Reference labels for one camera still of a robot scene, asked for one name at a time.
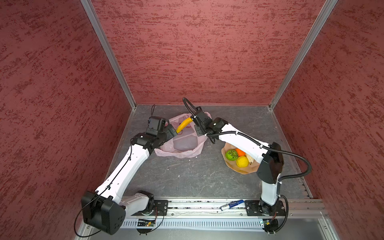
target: toy fruit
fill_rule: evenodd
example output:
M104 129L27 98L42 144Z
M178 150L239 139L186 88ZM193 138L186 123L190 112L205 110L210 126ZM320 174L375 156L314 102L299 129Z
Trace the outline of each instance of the toy fruit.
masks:
M229 160L229 161L234 161L236 160L239 156L237 155L237 152L233 149L231 150L228 150L228 152L225 153L225 157Z
M249 164L249 161L246 156L240 156L236 159L236 165L238 167L246 167L248 166L248 164Z
M245 152L243 152L242 150L240 150L240 149L238 149L238 148L236 148L235 150L236 150L236 152L237 152L237 155L239 155L239 157L241 157L241 156L245 156Z
M254 161L253 157L251 157L251 156L248 155L248 154L245 154L245 156L248 158L248 161L249 161L250 163L253 163L253 161Z

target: plastic bag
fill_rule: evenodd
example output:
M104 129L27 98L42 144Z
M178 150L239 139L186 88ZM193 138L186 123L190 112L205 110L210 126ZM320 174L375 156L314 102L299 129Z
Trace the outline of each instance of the plastic bag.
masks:
M172 124L172 126L177 129L180 123L189 117L191 117L191 114L183 113L171 118L169 124ZM203 150L203 145L207 138L208 137L204 135L198 137L195 130L195 123L191 122L177 136L160 146L160 149L156 148L155 153L159 157L196 157Z

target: tan bowl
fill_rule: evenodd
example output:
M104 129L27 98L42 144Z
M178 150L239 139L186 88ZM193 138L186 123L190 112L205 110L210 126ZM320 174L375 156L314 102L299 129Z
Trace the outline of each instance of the tan bowl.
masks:
M256 172L257 169L259 168L260 164L256 161L253 161L252 164L249 164L248 166L246 167L238 167L236 165L236 161L229 161L226 157L225 157L225 153L228 151L228 150L231 150L231 149L236 149L237 147L229 144L229 143L225 143L224 147L221 149L221 154L223 154L223 158L225 160L225 163L226 165L232 169L233 171L236 171L238 173L241 173L241 174L248 174L248 173L251 173L251 172Z

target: green fruit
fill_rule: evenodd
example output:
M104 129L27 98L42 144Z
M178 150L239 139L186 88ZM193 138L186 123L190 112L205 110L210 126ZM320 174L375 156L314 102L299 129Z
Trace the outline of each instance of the green fruit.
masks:
M237 154L236 150L231 149L225 153L225 157L229 161L235 161L239 157L239 155Z

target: bowl of fruit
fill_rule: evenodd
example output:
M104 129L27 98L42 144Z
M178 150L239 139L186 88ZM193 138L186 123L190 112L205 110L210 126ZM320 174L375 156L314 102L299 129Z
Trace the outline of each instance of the bowl of fruit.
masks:
M241 174L256 172L260 166L251 156L227 142L221 149L221 154L226 165Z

